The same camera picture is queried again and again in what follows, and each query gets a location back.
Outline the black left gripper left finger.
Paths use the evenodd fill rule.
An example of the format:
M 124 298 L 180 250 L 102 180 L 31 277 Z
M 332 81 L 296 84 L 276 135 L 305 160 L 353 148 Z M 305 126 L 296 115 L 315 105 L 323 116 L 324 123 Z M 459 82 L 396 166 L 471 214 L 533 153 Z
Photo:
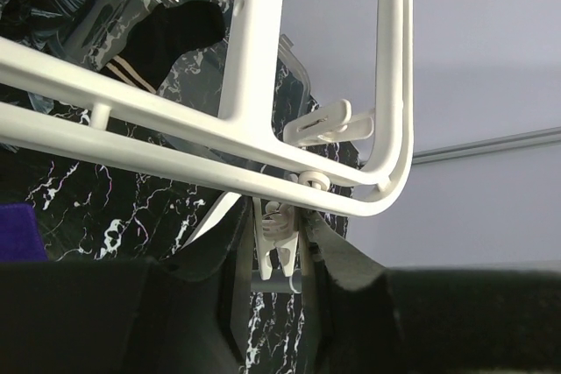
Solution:
M 253 211 L 243 197 L 209 232 L 179 251 L 164 363 L 243 363 L 249 335 Z

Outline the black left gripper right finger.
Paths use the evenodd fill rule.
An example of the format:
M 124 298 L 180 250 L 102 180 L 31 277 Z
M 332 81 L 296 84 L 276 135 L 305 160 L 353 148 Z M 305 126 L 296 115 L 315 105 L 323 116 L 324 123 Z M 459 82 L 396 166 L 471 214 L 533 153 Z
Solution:
M 373 294 L 384 267 L 340 236 L 316 211 L 300 217 L 305 349 L 312 361 L 372 334 L 384 300 Z

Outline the white clip drying hanger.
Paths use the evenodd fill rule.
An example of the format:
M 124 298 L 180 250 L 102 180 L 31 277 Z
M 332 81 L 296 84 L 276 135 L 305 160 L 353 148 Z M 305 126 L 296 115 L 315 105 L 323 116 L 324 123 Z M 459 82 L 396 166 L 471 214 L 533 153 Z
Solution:
M 283 0 L 234 0 L 219 110 L 184 107 L 18 43 L 1 42 L 1 81 L 88 109 L 83 125 L 1 107 L 4 143 L 344 216 L 388 209 L 413 156 L 413 0 L 378 0 L 373 139 L 361 169 L 279 140 L 271 125 Z M 178 152 L 107 129 L 111 117 L 297 173 L 298 181 Z

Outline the purple fleece sock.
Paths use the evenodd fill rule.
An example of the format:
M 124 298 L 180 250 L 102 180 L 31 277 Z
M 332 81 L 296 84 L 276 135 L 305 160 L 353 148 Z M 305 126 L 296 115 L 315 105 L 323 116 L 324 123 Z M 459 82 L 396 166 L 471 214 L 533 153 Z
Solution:
M 1 262 L 47 261 L 34 208 L 25 203 L 1 206 L 0 212 Z

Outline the black striped sock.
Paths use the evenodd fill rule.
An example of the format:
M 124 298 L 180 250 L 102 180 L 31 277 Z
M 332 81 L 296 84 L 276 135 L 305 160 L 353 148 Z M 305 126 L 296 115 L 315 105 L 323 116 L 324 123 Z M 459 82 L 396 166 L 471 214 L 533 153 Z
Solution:
M 124 49 L 100 74 L 154 94 L 183 54 L 211 47 L 225 33 L 224 15 L 216 3 L 193 0 L 170 8 L 160 4 L 132 27 Z

